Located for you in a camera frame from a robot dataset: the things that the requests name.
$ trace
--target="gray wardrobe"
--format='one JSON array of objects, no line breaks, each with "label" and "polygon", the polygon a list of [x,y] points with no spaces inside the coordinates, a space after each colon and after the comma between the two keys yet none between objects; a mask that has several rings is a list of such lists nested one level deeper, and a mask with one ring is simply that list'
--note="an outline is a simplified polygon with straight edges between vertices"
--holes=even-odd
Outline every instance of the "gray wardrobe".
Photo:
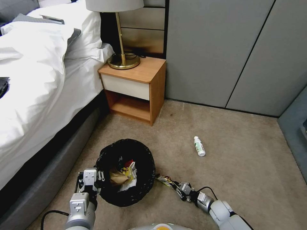
[{"label": "gray wardrobe", "polygon": [[306,0],[170,0],[166,97],[280,116],[307,84]]}]

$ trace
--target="nightstand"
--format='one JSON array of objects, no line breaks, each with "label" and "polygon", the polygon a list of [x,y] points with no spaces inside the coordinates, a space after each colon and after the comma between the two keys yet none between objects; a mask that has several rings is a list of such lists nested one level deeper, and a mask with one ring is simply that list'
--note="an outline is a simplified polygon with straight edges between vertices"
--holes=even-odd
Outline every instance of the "nightstand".
[{"label": "nightstand", "polygon": [[105,64],[98,72],[110,111],[137,118],[151,126],[164,103],[166,60],[146,57],[128,70]]}]

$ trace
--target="lamp stand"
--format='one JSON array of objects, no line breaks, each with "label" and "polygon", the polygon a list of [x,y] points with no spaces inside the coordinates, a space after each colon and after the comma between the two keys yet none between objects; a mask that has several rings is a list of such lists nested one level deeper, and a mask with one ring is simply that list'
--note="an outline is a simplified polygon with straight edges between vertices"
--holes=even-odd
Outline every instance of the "lamp stand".
[{"label": "lamp stand", "polygon": [[119,34],[119,43],[121,45],[121,53],[115,54],[108,59],[108,64],[113,69],[131,69],[140,64],[140,57],[133,53],[124,53],[124,48],[122,46],[122,30],[121,23],[119,21],[119,13],[116,12],[116,22]]}]

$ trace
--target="black trash bag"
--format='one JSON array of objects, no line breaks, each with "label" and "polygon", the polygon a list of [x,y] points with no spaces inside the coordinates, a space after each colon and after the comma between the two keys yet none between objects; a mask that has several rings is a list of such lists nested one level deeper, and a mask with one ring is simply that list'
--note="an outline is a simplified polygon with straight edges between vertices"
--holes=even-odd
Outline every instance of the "black trash bag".
[{"label": "black trash bag", "polygon": [[[112,186],[109,171],[115,167],[119,172],[123,165],[132,160],[137,169],[136,186],[118,192],[119,186]],[[100,196],[113,205],[126,207],[139,202],[153,187],[155,178],[154,159],[150,150],[141,142],[121,139],[101,150],[95,167],[103,171],[105,181],[97,181]]]}]

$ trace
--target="white bottle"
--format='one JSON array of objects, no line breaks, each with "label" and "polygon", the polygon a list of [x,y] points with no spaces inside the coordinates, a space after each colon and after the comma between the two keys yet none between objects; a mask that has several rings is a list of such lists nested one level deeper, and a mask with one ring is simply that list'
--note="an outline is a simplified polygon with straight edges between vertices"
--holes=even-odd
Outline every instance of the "white bottle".
[{"label": "white bottle", "polygon": [[204,155],[206,155],[205,149],[204,149],[200,139],[197,136],[194,137],[194,144],[195,144],[197,154],[200,157],[203,157]]}]

